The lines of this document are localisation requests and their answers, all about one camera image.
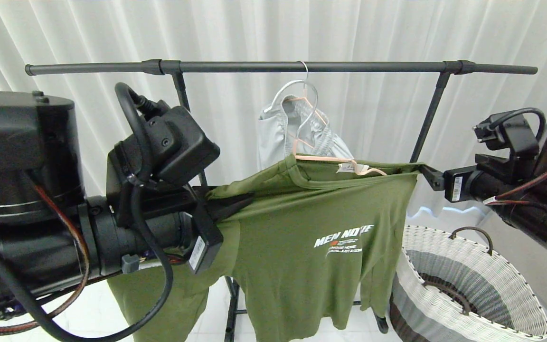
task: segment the bolt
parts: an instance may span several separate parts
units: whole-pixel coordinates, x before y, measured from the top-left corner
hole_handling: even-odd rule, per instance
[[[102,209],[99,206],[90,208],[90,214],[93,214],[93,215],[98,215],[100,214],[101,211]]]

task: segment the tiled floor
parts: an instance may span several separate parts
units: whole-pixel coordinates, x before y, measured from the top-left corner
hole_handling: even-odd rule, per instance
[[[439,229],[452,230],[465,225],[474,225],[481,218],[477,210],[457,212],[445,210],[439,218],[433,218],[428,210],[422,210],[416,217],[407,219],[408,224],[426,225]],[[466,238],[479,239],[472,232],[466,232]],[[61,301],[50,303],[46,309],[53,309]],[[226,327],[229,292],[223,279],[220,279],[210,289],[206,311],[200,317],[188,342],[223,342]],[[243,296],[240,297],[240,308],[244,308]],[[24,320],[3,322],[0,325],[18,324]],[[118,309],[113,295],[106,284],[95,284],[85,289],[82,296],[67,311],[56,318],[65,329],[74,334],[86,337],[104,336],[128,326]],[[53,338],[41,329],[28,333],[0,337],[0,342],[52,342]],[[123,342],[131,342],[128,337]],[[238,317],[236,325],[236,342],[256,342],[254,329],[246,314]],[[352,309],[347,329],[338,331],[330,318],[323,318],[320,329],[315,336],[306,338],[305,342],[400,342],[401,340],[390,327],[389,333],[378,331],[373,313],[370,310],[361,312],[357,307]]]

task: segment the woven basket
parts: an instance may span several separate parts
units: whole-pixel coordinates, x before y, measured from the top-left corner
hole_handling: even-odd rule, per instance
[[[457,238],[483,232],[490,247]],[[523,342],[547,338],[547,317],[525,278],[479,228],[407,226],[390,299],[404,342]]]

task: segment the clothing rack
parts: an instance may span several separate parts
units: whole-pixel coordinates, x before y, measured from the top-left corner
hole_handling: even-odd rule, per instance
[[[538,68],[533,66],[491,65],[477,64],[467,60],[440,61],[440,62],[408,62],[408,61],[346,61],[346,62],[302,62],[302,61],[180,61],[180,60],[146,60],[134,63],[79,63],[61,65],[26,65],[25,71],[29,76],[46,74],[81,74],[95,72],[145,72],[152,75],[171,75],[179,102],[190,110],[189,99],[185,87],[183,74],[185,72],[438,72],[438,81],[434,95],[425,113],[421,131],[415,142],[409,162],[417,162],[423,149],[438,104],[447,87],[452,74],[464,75],[473,72],[488,72],[497,74],[524,74],[534,75]],[[433,188],[440,189],[442,174],[433,169],[424,169],[423,174]],[[207,186],[206,174],[199,174],[200,184]],[[235,325],[238,314],[246,314],[246,309],[238,309],[239,285],[237,281],[226,276],[226,285],[231,294],[225,342],[233,342]],[[388,325],[385,317],[377,317],[377,325],[382,333],[387,333]]]

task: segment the curtain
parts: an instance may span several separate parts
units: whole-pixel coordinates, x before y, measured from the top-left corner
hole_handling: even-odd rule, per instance
[[[105,188],[106,154],[130,134],[113,93],[126,82],[150,99],[178,100],[169,76],[30,77],[26,63],[141,61],[442,61],[539,67],[534,76],[452,76],[420,162],[445,170],[487,152],[471,127],[524,106],[547,114],[547,0],[0,0],[0,90],[76,103],[89,195]],[[437,74],[316,74],[319,108],[354,156],[407,162]],[[185,74],[192,115],[221,156],[206,174],[225,184],[256,172],[256,117],[297,74]],[[302,92],[300,86],[292,92]],[[530,123],[537,125],[536,120]],[[421,179],[411,212],[449,203]],[[463,208],[473,203],[463,204]]]

